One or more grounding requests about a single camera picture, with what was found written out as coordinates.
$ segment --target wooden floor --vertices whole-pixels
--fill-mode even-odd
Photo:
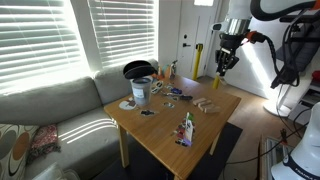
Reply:
[[[212,86],[213,79],[210,77],[201,77],[197,80],[199,83]],[[267,101],[264,98],[235,88],[230,85],[220,85],[219,90],[233,94],[241,98],[241,102],[229,122],[242,128],[243,132],[229,157],[228,162],[247,160],[257,156],[259,140],[262,135],[279,138],[280,130],[286,128],[279,117],[271,115],[264,110],[263,104]],[[291,129],[293,125],[290,120],[285,122]],[[300,141],[297,136],[291,136],[288,142],[292,146]],[[227,165],[225,168],[226,180],[254,180],[257,177],[257,160]]]

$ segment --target trash can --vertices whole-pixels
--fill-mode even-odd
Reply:
[[[152,83],[152,77],[141,77],[132,79],[131,86],[132,86],[132,92],[134,101],[138,106],[145,106],[149,104],[150,97],[151,97],[151,83]]]

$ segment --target dark rug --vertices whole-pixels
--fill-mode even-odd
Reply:
[[[240,137],[242,129],[227,123],[223,128],[213,156],[209,150],[200,160],[199,164],[188,177],[188,180],[215,180],[219,178],[235,144]],[[94,180],[172,180],[174,175],[157,161],[139,143],[129,146],[130,165],[123,168],[120,158],[104,170]]]

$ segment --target black pot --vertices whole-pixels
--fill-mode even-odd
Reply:
[[[123,68],[123,75],[126,79],[141,78],[156,72],[149,62],[143,60],[130,62]]]

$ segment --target sofa cushion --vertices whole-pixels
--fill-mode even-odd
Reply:
[[[47,169],[38,174],[33,180],[67,180],[58,163],[53,163]]]
[[[0,179],[23,179],[26,156],[38,126],[0,124]]]
[[[82,179],[90,167],[118,157],[118,129],[103,107],[59,123],[58,138],[61,152],[35,159],[26,167],[26,179],[35,177],[54,162],[64,170],[75,170]]]
[[[148,61],[157,68],[156,60]],[[131,83],[123,75],[125,65],[106,68],[97,72],[94,82],[103,104],[108,104],[132,93]]]
[[[0,98],[0,124],[49,125],[101,106],[91,77]]]

